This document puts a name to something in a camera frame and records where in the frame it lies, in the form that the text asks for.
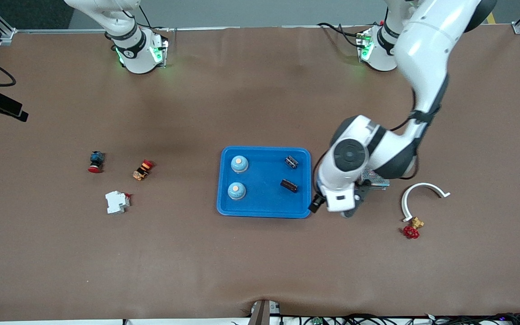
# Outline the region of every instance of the light blue round object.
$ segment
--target light blue round object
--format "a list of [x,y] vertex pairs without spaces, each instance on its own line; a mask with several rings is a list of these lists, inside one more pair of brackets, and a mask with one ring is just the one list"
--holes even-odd
[[233,200],[239,200],[246,195],[246,187],[242,183],[235,181],[227,188],[227,195]]
[[237,173],[245,172],[248,169],[248,160],[243,156],[235,156],[232,158],[232,170]]

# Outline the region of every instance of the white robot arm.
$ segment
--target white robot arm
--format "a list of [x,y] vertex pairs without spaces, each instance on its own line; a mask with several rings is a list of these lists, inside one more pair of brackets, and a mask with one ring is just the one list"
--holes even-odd
[[100,24],[116,45],[120,62],[134,74],[145,74],[165,66],[167,39],[149,28],[141,28],[128,10],[140,0],[64,0]]
[[446,64],[450,52],[480,2],[425,0],[416,8],[392,49],[398,69],[415,93],[406,129],[397,135],[362,115],[344,120],[318,169],[320,193],[316,194],[312,211],[325,198],[328,211],[352,216],[363,199],[355,183],[366,166],[386,179],[404,177],[410,171],[427,127],[440,109],[448,84]]

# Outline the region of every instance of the brown tabletop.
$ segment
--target brown tabletop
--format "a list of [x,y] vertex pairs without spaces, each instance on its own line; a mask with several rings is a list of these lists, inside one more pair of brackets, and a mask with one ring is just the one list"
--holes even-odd
[[[234,218],[215,209],[229,145],[299,146],[314,162],[346,117],[387,128],[412,105],[406,80],[359,64],[315,28],[169,34],[169,65],[128,73],[101,34],[19,34],[0,48],[18,80],[0,91],[0,320],[231,317],[266,298],[283,313],[520,312],[520,35],[466,34],[411,181],[352,219]],[[0,73],[0,81],[5,77]],[[93,150],[105,172],[87,172]],[[139,182],[143,159],[157,163]],[[403,190],[425,222],[399,232]],[[119,216],[104,195],[132,193]]]

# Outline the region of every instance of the white arc-shaped hook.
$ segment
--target white arc-shaped hook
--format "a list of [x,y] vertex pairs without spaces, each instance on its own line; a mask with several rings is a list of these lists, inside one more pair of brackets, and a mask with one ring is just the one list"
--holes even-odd
[[408,204],[408,200],[409,200],[409,193],[410,191],[412,191],[413,189],[415,189],[416,187],[426,187],[427,189],[431,189],[433,190],[436,194],[439,194],[439,196],[441,198],[445,198],[445,197],[448,197],[450,195],[450,193],[444,193],[444,191],[442,191],[440,189],[440,187],[436,186],[436,185],[432,185],[432,184],[429,184],[429,183],[417,183],[415,185],[412,185],[411,187],[409,187],[403,194],[403,198],[400,202],[400,205],[402,206],[402,209],[403,209],[403,214],[404,214],[404,219],[403,219],[403,222],[407,222],[409,220],[411,220],[413,218],[412,214],[410,214],[410,211],[409,211],[409,204]]

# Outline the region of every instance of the blue plastic tray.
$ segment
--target blue plastic tray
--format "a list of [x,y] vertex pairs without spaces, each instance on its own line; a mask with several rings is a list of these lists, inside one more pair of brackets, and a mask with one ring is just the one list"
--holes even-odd
[[[230,166],[233,157],[248,159],[248,169],[235,173]],[[298,161],[296,169],[284,160],[290,155]],[[222,151],[216,208],[225,216],[306,218],[310,211],[310,153],[302,148],[229,146]],[[298,185],[293,193],[280,185],[287,179]],[[228,187],[239,181],[246,187],[240,200],[228,196]]]

